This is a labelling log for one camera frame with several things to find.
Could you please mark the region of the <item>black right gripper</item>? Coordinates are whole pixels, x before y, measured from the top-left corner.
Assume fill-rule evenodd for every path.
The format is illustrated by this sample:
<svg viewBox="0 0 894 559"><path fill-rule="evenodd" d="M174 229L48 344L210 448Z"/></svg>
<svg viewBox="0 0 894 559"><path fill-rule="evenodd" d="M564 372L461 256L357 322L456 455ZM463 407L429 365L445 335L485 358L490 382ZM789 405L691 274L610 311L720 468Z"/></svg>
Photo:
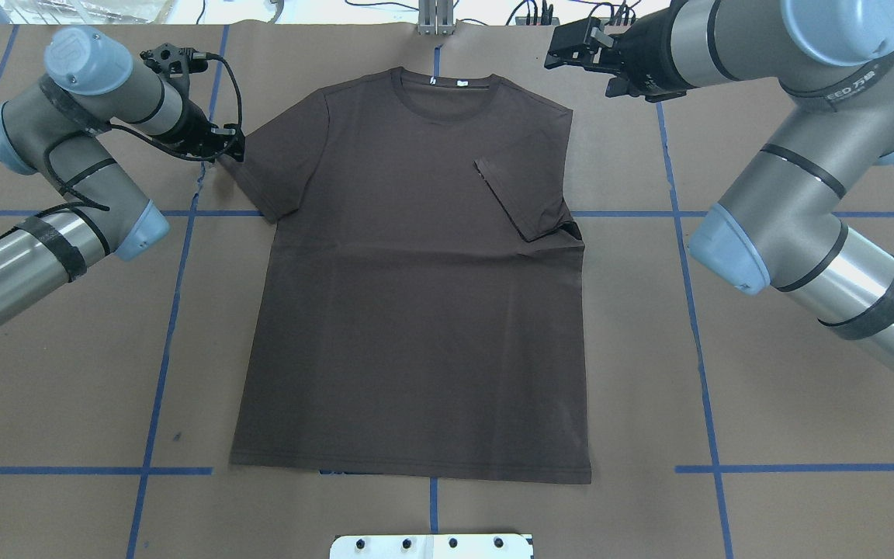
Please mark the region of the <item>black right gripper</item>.
<svg viewBox="0 0 894 559"><path fill-rule="evenodd" d="M621 33L606 33L599 18L587 17L553 30L544 68L583 68L611 75L607 98L646 102L682 98L686 81L671 54L670 17L645 17Z"/></svg>

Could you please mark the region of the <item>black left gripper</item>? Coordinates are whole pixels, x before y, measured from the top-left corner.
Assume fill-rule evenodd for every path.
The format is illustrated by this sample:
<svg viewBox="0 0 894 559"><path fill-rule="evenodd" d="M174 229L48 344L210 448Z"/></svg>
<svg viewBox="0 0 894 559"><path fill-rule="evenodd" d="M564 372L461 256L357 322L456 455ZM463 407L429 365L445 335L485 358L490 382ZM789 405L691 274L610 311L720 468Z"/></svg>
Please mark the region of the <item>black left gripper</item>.
<svg viewBox="0 0 894 559"><path fill-rule="evenodd" d="M242 98L230 64L220 54L195 47L161 45L140 53L145 67L158 75L163 89L157 109L140 123L140 132L168 155L187 161L213 161L228 156L244 160L244 132L241 130ZM215 61L227 72L237 98L237 121L216 125L189 98L189 79L209 70Z"/></svg>

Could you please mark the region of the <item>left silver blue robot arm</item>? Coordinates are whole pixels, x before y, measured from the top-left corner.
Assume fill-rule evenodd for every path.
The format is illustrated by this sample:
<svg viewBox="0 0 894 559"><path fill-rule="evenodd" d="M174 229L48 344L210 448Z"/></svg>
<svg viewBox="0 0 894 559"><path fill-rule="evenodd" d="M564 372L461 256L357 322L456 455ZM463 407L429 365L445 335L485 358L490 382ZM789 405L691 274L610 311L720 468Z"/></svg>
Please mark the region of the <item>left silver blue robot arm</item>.
<svg viewBox="0 0 894 559"><path fill-rule="evenodd" d="M54 32L45 73L0 105L0 163L43 176L61 196L0 234L0 326L109 255L131 261L169 233L100 135L124 131L182 161L244 160L242 122L216 125L189 98L192 75L211 61L228 68L195 47L132 54L86 25Z"/></svg>

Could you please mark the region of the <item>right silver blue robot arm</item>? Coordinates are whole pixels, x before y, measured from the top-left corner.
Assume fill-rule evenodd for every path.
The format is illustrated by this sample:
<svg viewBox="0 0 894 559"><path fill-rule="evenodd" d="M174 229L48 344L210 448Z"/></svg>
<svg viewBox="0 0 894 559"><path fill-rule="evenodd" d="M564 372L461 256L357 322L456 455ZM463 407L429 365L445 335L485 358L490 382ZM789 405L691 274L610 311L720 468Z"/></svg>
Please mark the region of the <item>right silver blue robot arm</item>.
<svg viewBox="0 0 894 559"><path fill-rule="evenodd" d="M742 293L773 287L894 369L894 255L834 216L894 164L894 1L674 1L621 33L553 30L544 67L610 74L608 98L776 78L794 105L689 238Z"/></svg>

